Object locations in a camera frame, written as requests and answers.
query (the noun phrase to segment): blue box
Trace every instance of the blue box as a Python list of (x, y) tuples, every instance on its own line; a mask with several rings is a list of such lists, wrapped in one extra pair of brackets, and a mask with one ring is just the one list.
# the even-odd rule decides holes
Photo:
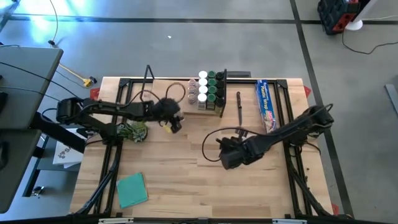
[(266, 129), (267, 133), (270, 133), (276, 129), (276, 119), (267, 80), (257, 80), (256, 95), (262, 126)]

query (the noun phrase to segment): white cap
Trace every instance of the white cap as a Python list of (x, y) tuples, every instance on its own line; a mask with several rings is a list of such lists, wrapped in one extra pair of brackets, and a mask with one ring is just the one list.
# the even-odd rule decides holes
[(200, 71), (199, 72), (199, 78), (206, 78), (207, 77), (207, 72), (206, 71)]
[(206, 78), (199, 79), (199, 85), (207, 85), (207, 79)]
[(207, 100), (206, 94), (200, 93), (200, 94), (198, 95), (198, 100), (199, 100), (199, 102), (205, 102), (205, 101)]
[(207, 93), (207, 86), (200, 86), (199, 93)]

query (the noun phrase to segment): green napkin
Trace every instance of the green napkin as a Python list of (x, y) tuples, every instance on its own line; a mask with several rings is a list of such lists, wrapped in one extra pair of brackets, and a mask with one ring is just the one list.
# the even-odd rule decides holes
[(144, 175), (137, 173), (116, 182), (121, 208), (127, 208), (148, 200)]

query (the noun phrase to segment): wooden table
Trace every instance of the wooden table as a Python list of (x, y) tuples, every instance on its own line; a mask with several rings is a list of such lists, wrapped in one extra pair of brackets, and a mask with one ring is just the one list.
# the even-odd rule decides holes
[[(115, 102), (119, 79), (120, 77), (104, 77), (99, 99)], [(287, 83), (293, 113), (297, 117), (308, 108), (303, 83), (298, 78), (287, 79)], [(134, 84), (132, 95), (141, 90), (141, 87), (139, 83)], [(151, 84), (146, 85), (146, 89), (151, 88)], [(120, 209), (116, 191), (113, 214), (123, 212), (124, 217), (157, 218), (280, 218), (286, 213), (294, 214), (282, 143), (274, 145), (261, 160), (233, 170), (224, 170), (221, 162), (209, 162), (203, 158), (201, 144), (209, 132), (238, 125), (237, 91), (241, 92), (243, 127), (264, 132), (254, 85), (228, 84), (227, 90), (229, 97), (223, 118), (186, 114), (185, 121), (182, 122), (183, 128), (177, 134), (166, 133), (157, 123), (148, 123), (150, 130), (145, 142), (124, 142), (118, 179), (143, 172), (149, 200)], [(270, 92), (275, 105), (273, 91)], [(103, 122), (111, 122), (110, 116), (95, 116)], [(210, 136), (205, 144), (208, 157), (218, 157), (220, 150), (215, 139), (223, 136), (235, 134), (233, 131), (222, 131)], [(86, 148), (71, 212), (81, 208), (97, 188), (105, 148), (101, 143)], [(332, 213), (319, 152), (311, 146), (304, 146), (302, 160), (305, 175), (308, 176), (308, 186), (324, 209)], [(305, 211), (301, 190), (297, 189), (300, 208)], [(101, 208), (104, 208), (107, 197), (105, 190)]]

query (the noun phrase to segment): concrete floor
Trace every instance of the concrete floor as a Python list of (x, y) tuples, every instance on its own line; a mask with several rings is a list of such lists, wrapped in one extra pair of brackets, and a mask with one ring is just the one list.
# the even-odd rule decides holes
[[(295, 2), (301, 19), (318, 20), (317, 0)], [(254, 77), (302, 78), (306, 86), (311, 86), (289, 0), (58, 0), (54, 4), (59, 16), (100, 17), (102, 21), (59, 22), (56, 41), (65, 51), (62, 63), (86, 77), (101, 80), (104, 76), (143, 75), (150, 64), (158, 77), (190, 77), (203, 69), (228, 68), (249, 70)], [(397, 10), (397, 1), (382, 0), (368, 17), (390, 16)], [(53, 9), (48, 0), (21, 0), (14, 16), (25, 14), (52, 16)], [(110, 22), (107, 18), (121, 19)], [(285, 19), (293, 23), (132, 22), (128, 18)], [(48, 47), (55, 27), (56, 23), (46, 17), (32, 21), (11, 18), (0, 32), (0, 41)], [(354, 215), (361, 220), (398, 223), (398, 117), (384, 89), (386, 83), (398, 86), (398, 45), (360, 55), (343, 47), (341, 35), (326, 36), (320, 25), (302, 27), (322, 100), (335, 104), (331, 133)], [(346, 44), (362, 51), (397, 39), (396, 25), (365, 25), (345, 34)], [(69, 75), (61, 68), (58, 71)], [(88, 90), (58, 74), (53, 80), (81, 97), (88, 96)], [(53, 85), (47, 93), (56, 98), (69, 97)], [(315, 104), (313, 95), (308, 100)], [(55, 102), (45, 98), (39, 110), (49, 107), (55, 107)], [(331, 200), (342, 210), (324, 138), (319, 144)], [(37, 198), (27, 201), (17, 194), (10, 211), (0, 215), (0, 220), (67, 214), (67, 198), (72, 196), (71, 182), (75, 180), (52, 178), (50, 174), (39, 178), (49, 186), (60, 187), (65, 180), (68, 184), (62, 193), (40, 198), (53, 203), (45, 207), (43, 203), (39, 211), (29, 211), (37, 205)], [(61, 201), (58, 198), (64, 198), (63, 203), (54, 206)]]

